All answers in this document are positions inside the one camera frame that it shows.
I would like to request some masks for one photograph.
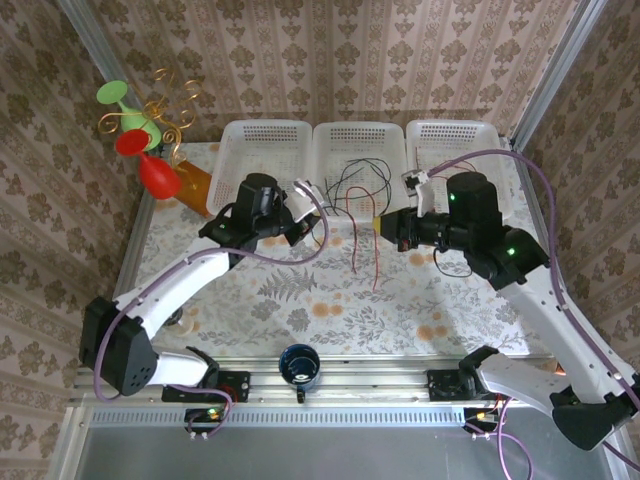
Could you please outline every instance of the gray floor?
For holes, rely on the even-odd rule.
[[[535,479],[606,480],[601,449],[569,444],[546,417],[509,413],[507,431],[532,454]],[[514,479],[526,478],[522,453],[508,442]],[[93,428],[78,479],[413,480],[503,478],[495,441],[459,428],[227,428],[191,442],[177,428]]]

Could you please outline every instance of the gold spiral decoration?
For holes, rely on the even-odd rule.
[[[152,74],[152,79],[156,83],[163,82],[165,85],[164,93],[160,99],[147,100],[140,112],[113,112],[103,115],[98,122],[98,131],[104,134],[114,133],[120,126],[120,120],[118,117],[131,115],[144,116],[146,122],[140,128],[144,128],[144,126],[150,121],[158,121],[159,123],[162,123],[167,127],[162,134],[162,141],[167,145],[173,144],[171,152],[169,153],[171,168],[185,173],[190,179],[189,172],[179,167],[181,162],[187,160],[186,154],[184,152],[180,152],[179,149],[182,145],[182,131],[192,126],[196,121],[197,114],[195,109],[191,106],[191,102],[193,102],[198,95],[202,93],[202,82],[200,80],[188,80],[185,82],[182,85],[182,91],[187,95],[187,98],[178,103],[170,104],[169,94],[179,90],[176,87],[177,79],[174,69],[168,67],[159,68]],[[132,82],[130,85],[138,98],[145,98],[145,95],[143,95],[135,83]],[[174,122],[167,118],[167,111],[177,111],[179,109],[180,113],[178,115],[178,121]],[[191,185],[192,188],[196,188],[193,181],[191,181]]]
[[[120,126],[120,120],[117,117],[129,117],[132,115],[140,115],[140,113],[133,112],[111,112],[102,116],[98,122],[98,132],[100,133],[113,133],[118,130]]]

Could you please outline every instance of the white plastic basket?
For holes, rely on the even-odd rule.
[[[235,200],[249,173],[266,173],[284,190],[305,176],[311,158],[313,130],[294,120],[237,120],[222,135],[218,161],[211,176],[207,210],[217,214]]]
[[[428,170],[465,153],[500,149],[495,127],[489,123],[468,120],[413,120],[407,125],[407,157],[410,168]],[[503,218],[511,216],[513,205],[503,170],[505,157],[484,156],[469,160],[478,172],[496,186],[498,206]],[[451,168],[440,175],[450,177],[462,170]],[[436,211],[448,212],[446,180],[433,179]]]
[[[391,171],[391,199],[387,212],[392,212],[409,205],[400,176],[409,170],[404,146],[404,133],[398,125],[380,122],[333,122],[322,123],[313,130],[313,162],[307,171],[307,178],[316,184],[323,194],[325,185],[334,185],[340,180],[344,168],[349,160],[359,158],[375,158],[383,160]],[[388,174],[382,162],[374,162]],[[382,189],[374,195],[377,215],[381,214],[387,205],[387,194],[384,180],[374,173],[366,163],[360,164],[362,170],[354,176],[344,180],[338,192],[339,198],[344,198],[349,187],[361,186],[370,193]],[[352,167],[349,173],[357,171],[360,166]],[[331,190],[331,201],[335,193]],[[362,197],[361,190],[353,190],[350,197]],[[346,201],[338,200],[336,206],[346,209]],[[349,212],[357,222],[368,223],[373,218],[371,200],[366,198],[349,200]],[[338,211],[334,217],[339,221],[349,221],[349,217]]]

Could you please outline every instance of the red wire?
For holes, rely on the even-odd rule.
[[[375,198],[373,198],[373,195],[371,195],[371,193],[369,193],[369,191],[366,188],[360,187],[360,186],[349,187],[347,189],[347,192],[345,193],[345,196],[344,196],[346,204],[347,204],[347,212],[349,212],[349,192],[351,190],[355,189],[355,188],[357,188],[359,190],[362,190],[371,199],[371,204],[373,206],[373,218],[375,218],[375,216],[376,216],[376,200],[375,200]],[[354,262],[355,262],[357,245],[358,245],[358,242],[356,241],[354,249],[353,249]],[[376,234],[375,230],[373,231],[373,248],[374,248],[374,251],[375,251],[375,259],[376,259],[376,276],[375,276],[375,278],[373,280],[373,288],[371,289],[372,292],[374,292],[376,290],[376,285],[378,284],[378,276],[380,274],[380,264],[379,264],[379,261],[378,261],[378,235]]]
[[[500,395],[500,394],[496,395],[496,403],[493,405],[493,408],[491,410],[489,410],[487,413],[491,413],[494,410],[497,410],[498,405],[500,405],[501,401],[502,401],[502,395]]]
[[[220,385],[219,388],[223,392],[227,392],[229,395],[231,395],[231,398],[233,398],[233,403],[234,404],[238,403],[238,396],[236,395],[235,389],[231,388],[228,385]]]

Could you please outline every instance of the black wire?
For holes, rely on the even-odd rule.
[[[323,209],[324,209],[324,211],[325,211],[325,212],[326,212],[326,211],[328,211],[330,208],[331,208],[331,209],[333,209],[333,213],[335,214],[335,216],[336,216],[336,217],[338,216],[338,214],[337,214],[336,210],[338,210],[338,211],[340,211],[340,212],[344,213],[346,216],[349,216],[349,215],[350,215],[350,213],[349,213],[349,212],[347,212],[344,208],[334,207],[334,206],[323,207]],[[320,243],[320,241],[316,238],[315,234],[313,233],[313,230],[315,230],[315,229],[312,229],[312,230],[311,230],[311,238],[313,238],[313,241],[314,241],[314,242],[316,242],[316,244],[317,244],[318,246],[322,245],[322,244]]]
[[[434,248],[434,249],[433,249],[433,263],[435,264],[435,266],[436,266],[436,268],[438,269],[438,271],[439,271],[441,274],[443,274],[445,277],[451,277],[451,278],[468,278],[468,277],[470,277],[471,275],[473,275],[473,271],[471,271],[471,270],[469,270],[469,273],[468,273],[468,274],[466,274],[466,275],[451,275],[450,273],[443,272],[443,271],[442,271],[442,269],[440,268],[440,265],[438,265],[438,259],[437,259],[437,257],[436,257],[437,252],[438,252],[438,248],[436,247],[436,248]]]
[[[384,207],[384,209],[382,210],[382,212],[379,213],[379,215],[383,215],[388,209],[389,209],[389,205],[391,204],[391,196],[392,196],[392,187],[391,187],[391,167],[389,167],[389,164],[382,160],[381,158],[356,158],[353,160],[348,160],[347,166],[342,170],[342,173],[340,175],[340,180],[338,180],[336,183],[334,183],[333,185],[329,186],[327,179],[325,178],[324,180],[324,184],[325,184],[325,193],[327,195],[327,198],[329,200],[329,204],[331,205],[331,208],[333,209],[334,213],[336,213],[336,204],[338,203],[338,200],[347,200],[346,197],[338,197],[338,193],[340,191],[340,187],[342,186],[342,184],[347,181],[349,178],[353,177],[354,175],[356,175],[357,173],[361,172],[363,170],[364,167],[359,168],[358,170],[356,170],[355,172],[349,174],[348,176],[345,177],[347,171],[349,170],[349,168],[353,167],[354,165],[358,165],[360,162],[364,162],[367,163],[369,165],[369,167],[371,168],[371,170],[378,176],[380,177],[383,181],[384,181],[384,185],[382,186],[382,188],[380,188],[379,190],[376,190],[375,192],[371,193],[371,196],[377,195],[378,193],[382,192],[382,190],[385,190],[386,193],[386,205]],[[388,177],[385,176],[385,173],[382,171],[382,169],[375,164],[374,162],[381,162],[382,164],[384,164],[384,166],[387,168],[387,172],[388,172]],[[333,203],[331,202],[331,190],[333,190],[335,188],[335,192],[334,192],[334,198],[333,198]],[[369,198],[369,195],[361,195],[361,196],[356,196],[356,197],[349,197],[349,200],[358,200],[358,199],[362,199],[362,198]]]

